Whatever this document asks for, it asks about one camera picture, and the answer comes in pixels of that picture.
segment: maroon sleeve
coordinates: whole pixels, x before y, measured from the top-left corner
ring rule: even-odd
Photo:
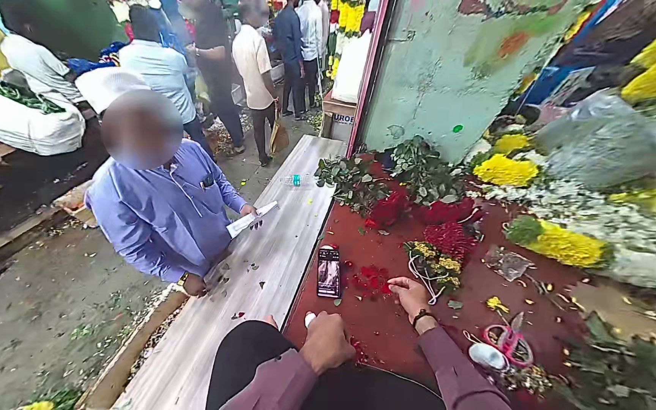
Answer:
[[[303,356],[289,349],[259,365],[252,382],[221,410],[297,410],[317,380]]]
[[[444,329],[425,332],[419,346],[434,370],[448,410],[510,410],[507,397],[475,369]]]

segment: bracelet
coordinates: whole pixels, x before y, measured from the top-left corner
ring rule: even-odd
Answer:
[[[434,320],[437,320],[437,318],[426,311],[426,309],[419,309],[419,313],[417,313],[416,316],[414,316],[414,320],[412,320],[412,328],[416,329],[417,328],[417,321],[420,320],[422,317],[429,316],[434,318]]]

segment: green wall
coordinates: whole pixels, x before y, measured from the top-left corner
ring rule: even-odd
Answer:
[[[0,8],[21,0],[0,0]],[[106,0],[27,0],[36,41],[51,51],[96,60],[115,40],[128,41]]]
[[[396,1],[364,140],[385,150],[420,134],[452,162],[478,141],[523,75],[551,57],[585,4]],[[462,131],[453,132],[458,125]]]

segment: wrist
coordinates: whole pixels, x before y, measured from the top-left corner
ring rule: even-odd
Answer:
[[[419,336],[422,336],[424,333],[431,331],[439,325],[440,323],[437,322],[437,320],[433,317],[424,316],[417,320],[417,325],[414,327],[414,329],[417,331],[417,333],[419,333]]]

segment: hand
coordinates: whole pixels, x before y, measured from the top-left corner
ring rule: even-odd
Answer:
[[[389,284],[388,289],[399,296],[399,303],[402,304],[402,307],[407,312],[409,323],[414,321],[414,318],[422,309],[427,312],[432,311],[427,302],[429,292],[427,292],[421,283],[407,277],[391,278],[387,283]],[[421,335],[431,328],[436,328],[438,325],[433,317],[425,316],[417,321],[416,330]]]
[[[300,355],[319,376],[329,368],[337,368],[350,360],[356,349],[346,335],[340,314],[321,312],[307,327],[307,338]]]
[[[243,217],[249,214],[257,215],[257,208],[251,206],[249,203],[245,203],[244,205],[242,205],[242,209],[239,210],[239,214]]]
[[[187,274],[187,280],[184,281],[184,290],[191,296],[201,298],[206,295],[204,279],[199,275]]]

